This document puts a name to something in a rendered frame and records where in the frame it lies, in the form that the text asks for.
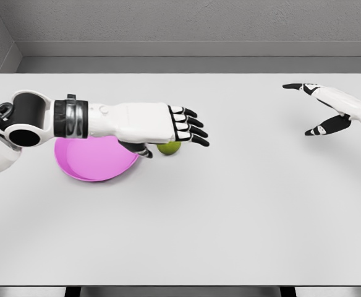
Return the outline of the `pink plate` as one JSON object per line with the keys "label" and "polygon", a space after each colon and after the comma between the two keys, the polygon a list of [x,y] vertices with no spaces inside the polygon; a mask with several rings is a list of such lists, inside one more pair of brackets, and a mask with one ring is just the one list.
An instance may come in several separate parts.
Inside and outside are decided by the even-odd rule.
{"label": "pink plate", "polygon": [[60,169],[81,181],[98,182],[126,172],[138,159],[114,136],[87,139],[58,138],[54,156]]}

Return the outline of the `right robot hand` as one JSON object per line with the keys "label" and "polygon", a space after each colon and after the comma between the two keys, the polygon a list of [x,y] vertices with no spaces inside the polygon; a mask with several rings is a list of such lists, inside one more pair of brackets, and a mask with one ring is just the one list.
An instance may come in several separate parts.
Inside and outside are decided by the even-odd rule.
{"label": "right robot hand", "polygon": [[356,120],[361,123],[361,100],[346,92],[308,83],[284,84],[282,87],[304,92],[338,113],[337,116],[305,131],[306,136],[326,136],[347,129],[352,121]]}

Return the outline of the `green apple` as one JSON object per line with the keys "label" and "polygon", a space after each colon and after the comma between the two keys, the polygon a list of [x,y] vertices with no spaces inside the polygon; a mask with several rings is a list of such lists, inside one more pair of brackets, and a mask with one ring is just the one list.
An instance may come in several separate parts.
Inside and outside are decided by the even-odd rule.
{"label": "green apple", "polygon": [[163,155],[174,155],[181,147],[181,142],[168,142],[166,144],[157,144],[157,149]]}

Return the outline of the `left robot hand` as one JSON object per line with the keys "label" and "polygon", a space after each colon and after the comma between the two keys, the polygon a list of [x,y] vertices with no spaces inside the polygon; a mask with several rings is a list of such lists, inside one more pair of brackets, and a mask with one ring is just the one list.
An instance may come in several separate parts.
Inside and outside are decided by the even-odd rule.
{"label": "left robot hand", "polygon": [[208,147],[208,134],[196,112],[165,103],[122,103],[113,108],[115,136],[123,147],[152,158],[148,144],[192,142]]}

